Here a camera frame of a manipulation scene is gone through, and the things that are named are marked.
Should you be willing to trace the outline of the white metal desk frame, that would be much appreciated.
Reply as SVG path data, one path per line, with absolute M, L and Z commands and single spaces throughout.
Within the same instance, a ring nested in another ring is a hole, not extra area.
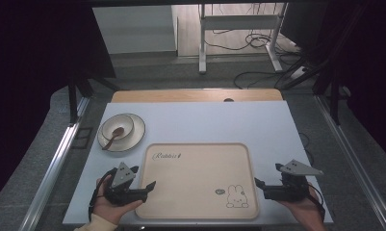
M 256 15 L 206 15 L 205 5 L 201 4 L 200 21 L 200 46 L 199 46 L 199 73 L 205 74 L 206 67 L 206 43 L 205 35 L 210 30 L 271 30 L 270 41 L 266 44 L 266 50 L 271 64 L 276 72 L 282 72 L 283 68 L 278 61 L 275 45 L 284 19 L 287 3 L 284 3 L 278 14 Z

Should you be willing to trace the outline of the black metal stand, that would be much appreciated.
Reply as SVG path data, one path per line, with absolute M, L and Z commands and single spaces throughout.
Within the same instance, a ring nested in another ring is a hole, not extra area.
M 340 99 L 339 69 L 341 62 L 344 60 L 341 54 L 345 51 L 351 34 L 372 0 L 348 0 L 345 2 L 348 3 L 347 13 L 339 19 L 329 35 L 311 50 L 311 52 L 321 56 L 320 60 L 313 64 L 308 72 L 280 87 L 282 90 L 289 90 L 317 76 L 312 92 L 316 95 L 323 95 L 327 89 L 330 89 L 329 114 L 337 125 L 340 124 L 338 118 Z
M 79 110 L 76 92 L 80 91 L 83 97 L 90 98 L 93 95 L 93 88 L 90 80 L 94 80 L 104 87 L 118 91 L 120 87 L 114 83 L 92 73 L 86 73 L 84 77 L 76 76 L 68 79 L 68 102 L 69 102 L 69 125 L 73 126 L 79 120 Z

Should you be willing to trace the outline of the person's right hand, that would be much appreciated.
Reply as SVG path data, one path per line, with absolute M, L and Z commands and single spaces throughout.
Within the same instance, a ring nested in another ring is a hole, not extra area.
M 294 218 L 301 224 L 305 220 L 322 221 L 321 214 L 315 203 L 310 199 L 298 202 L 280 201 L 280 204 L 290 210 Z

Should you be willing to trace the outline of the aluminium floor rail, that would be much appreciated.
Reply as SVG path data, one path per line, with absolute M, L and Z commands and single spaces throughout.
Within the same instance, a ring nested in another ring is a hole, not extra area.
M 54 153 L 51 163 L 46 170 L 33 201 L 17 231 L 35 231 L 89 103 L 90 99 L 88 97 L 82 97 L 79 104 L 74 107 L 78 118 L 65 129 L 64 135 Z
M 364 195 L 367 197 L 378 221 L 380 222 L 384 231 L 386 231 L 386 202 L 380 194 L 377 187 L 374 185 L 368 172 L 363 168 L 357 154 L 349 142 L 342 127 L 336 123 L 331 117 L 329 106 L 320 95 L 314 96 L 314 99 L 320 108 L 320 111 L 328 124 L 336 142 L 339 144 L 342 153 L 345 155 L 350 168 L 355 175 Z

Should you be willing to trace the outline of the wooden desk top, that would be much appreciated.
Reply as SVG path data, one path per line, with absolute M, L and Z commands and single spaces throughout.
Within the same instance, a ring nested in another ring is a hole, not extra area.
M 114 93 L 112 103 L 246 102 L 282 99 L 281 92 L 275 89 L 121 90 Z

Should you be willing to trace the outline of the person's left hand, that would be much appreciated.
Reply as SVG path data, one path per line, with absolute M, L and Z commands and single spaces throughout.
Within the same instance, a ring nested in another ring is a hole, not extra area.
M 93 213 L 108 222 L 118 225 L 121 218 L 128 212 L 134 211 L 136 208 L 142 205 L 142 201 L 134 201 L 130 204 L 124 206 L 116 206 L 109 202 L 104 196 L 104 188 L 106 185 L 106 181 L 110 179 L 111 176 L 108 175 L 105 180 L 97 179 L 96 185 L 102 181 L 101 186 L 98 188 L 98 193 L 96 195 L 96 199 L 93 205 Z

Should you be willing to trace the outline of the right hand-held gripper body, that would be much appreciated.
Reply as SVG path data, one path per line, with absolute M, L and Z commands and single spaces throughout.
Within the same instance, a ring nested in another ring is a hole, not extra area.
M 310 167 L 297 160 L 284 165 L 281 173 L 281 185 L 268 186 L 264 190 L 265 199 L 298 202 L 310 196 L 307 176 L 323 175 L 319 169 Z

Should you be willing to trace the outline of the brown wooden spoon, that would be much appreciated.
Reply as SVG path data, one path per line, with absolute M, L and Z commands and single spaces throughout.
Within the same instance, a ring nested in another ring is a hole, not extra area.
M 122 134 L 124 133 L 124 128 L 123 127 L 118 127 L 116 128 L 113 133 L 112 133 L 112 137 L 109 139 L 108 143 L 103 147 L 103 150 L 108 150 L 113 141 L 115 140 L 115 138 L 121 136 Z

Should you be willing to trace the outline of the white power strip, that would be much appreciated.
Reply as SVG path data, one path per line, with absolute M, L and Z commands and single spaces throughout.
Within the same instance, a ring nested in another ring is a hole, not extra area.
M 305 66 L 301 66 L 300 68 L 298 68 L 292 75 L 291 75 L 291 79 L 296 79 L 298 77 L 300 77 L 301 75 L 303 75 L 304 73 L 306 73 L 308 71 L 308 69 L 305 67 Z

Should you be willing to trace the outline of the white partition panel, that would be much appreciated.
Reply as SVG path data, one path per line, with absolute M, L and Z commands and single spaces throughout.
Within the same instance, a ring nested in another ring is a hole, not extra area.
M 172 6 L 92 10 L 110 54 L 176 50 Z

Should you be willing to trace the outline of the white bowl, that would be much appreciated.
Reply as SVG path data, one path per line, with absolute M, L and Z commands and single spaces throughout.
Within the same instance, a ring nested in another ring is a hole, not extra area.
M 101 134 L 109 141 L 113 137 L 114 130 L 119 127 L 123 128 L 124 132 L 116 137 L 116 141 L 128 139 L 133 134 L 134 121 L 128 115 L 115 115 L 103 123 Z

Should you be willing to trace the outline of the white plate with dark rim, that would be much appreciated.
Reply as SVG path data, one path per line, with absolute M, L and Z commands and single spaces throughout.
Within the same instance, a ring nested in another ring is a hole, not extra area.
M 133 134 L 128 139 L 117 140 L 117 141 L 115 139 L 111 147 L 108 149 L 109 151 L 113 151 L 113 152 L 126 151 L 135 147 L 142 140 L 142 137 L 145 133 L 145 123 L 138 115 L 134 115 L 134 114 L 120 114 L 120 115 L 128 115 L 133 119 L 134 131 L 133 131 Z M 108 143 L 108 140 L 105 139 L 101 134 L 102 125 L 98 130 L 97 140 L 100 146 L 103 148 Z

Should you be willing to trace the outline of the beige tray with rabbit print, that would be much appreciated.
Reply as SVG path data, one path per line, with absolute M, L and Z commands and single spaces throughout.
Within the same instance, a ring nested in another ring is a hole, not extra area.
M 145 152 L 140 186 L 154 183 L 140 218 L 252 219 L 258 197 L 242 143 L 155 143 Z

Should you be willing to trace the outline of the dark curtain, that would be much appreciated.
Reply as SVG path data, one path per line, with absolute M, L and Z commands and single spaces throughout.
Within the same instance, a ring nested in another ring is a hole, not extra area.
M 281 34 L 310 64 L 326 64 L 315 91 L 347 88 L 349 108 L 386 152 L 386 0 L 291 2 Z
M 51 95 L 115 71 L 92 7 L 0 0 L 0 192 L 34 140 Z

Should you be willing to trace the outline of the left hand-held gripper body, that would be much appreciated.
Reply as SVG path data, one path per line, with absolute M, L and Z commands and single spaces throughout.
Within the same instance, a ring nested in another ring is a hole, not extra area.
M 113 169 L 111 178 L 107 180 L 104 188 L 105 198 L 116 206 L 124 206 L 134 201 L 145 202 L 148 193 L 144 189 L 131 190 L 130 186 L 136 177 L 130 168 L 123 162 Z

